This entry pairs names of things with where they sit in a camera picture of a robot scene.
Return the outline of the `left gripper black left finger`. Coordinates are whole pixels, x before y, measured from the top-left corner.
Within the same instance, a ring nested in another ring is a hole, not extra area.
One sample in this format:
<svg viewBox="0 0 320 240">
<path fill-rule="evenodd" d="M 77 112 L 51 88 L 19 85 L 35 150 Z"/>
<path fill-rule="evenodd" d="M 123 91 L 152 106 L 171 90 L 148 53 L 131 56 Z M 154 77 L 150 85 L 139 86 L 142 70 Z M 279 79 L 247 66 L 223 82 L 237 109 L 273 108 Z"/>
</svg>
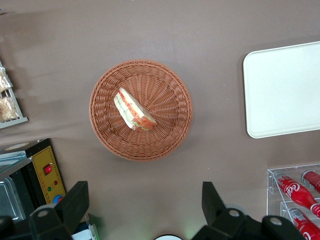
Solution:
<svg viewBox="0 0 320 240">
<path fill-rule="evenodd" d="M 43 205 L 29 217 L 34 240 L 71 240 L 89 208 L 89 185 L 78 181 L 55 205 Z"/>
</svg>

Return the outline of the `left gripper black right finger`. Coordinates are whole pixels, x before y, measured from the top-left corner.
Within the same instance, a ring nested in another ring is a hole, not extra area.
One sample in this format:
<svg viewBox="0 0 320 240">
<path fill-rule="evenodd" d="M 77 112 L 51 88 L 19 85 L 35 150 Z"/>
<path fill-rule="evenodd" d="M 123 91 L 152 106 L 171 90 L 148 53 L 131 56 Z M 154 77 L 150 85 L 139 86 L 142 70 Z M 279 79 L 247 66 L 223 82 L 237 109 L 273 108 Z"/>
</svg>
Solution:
<svg viewBox="0 0 320 240">
<path fill-rule="evenodd" d="M 194 240 L 250 240 L 248 218 L 236 208 L 227 208 L 212 182 L 202 183 L 202 211 L 207 222 Z"/>
</svg>

